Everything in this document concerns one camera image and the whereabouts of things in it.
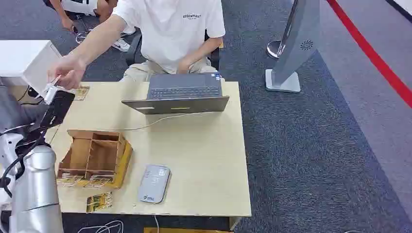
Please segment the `robot left hand grey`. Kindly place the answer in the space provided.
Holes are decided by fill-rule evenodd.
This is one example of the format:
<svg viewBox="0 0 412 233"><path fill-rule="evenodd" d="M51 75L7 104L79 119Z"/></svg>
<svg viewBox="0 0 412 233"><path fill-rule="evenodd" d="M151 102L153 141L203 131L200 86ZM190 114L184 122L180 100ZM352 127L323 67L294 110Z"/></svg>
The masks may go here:
<svg viewBox="0 0 412 233"><path fill-rule="evenodd" d="M51 103L41 103L30 109L34 113L29 132L41 132L61 124L75 98L75 94L57 90Z"/></svg>

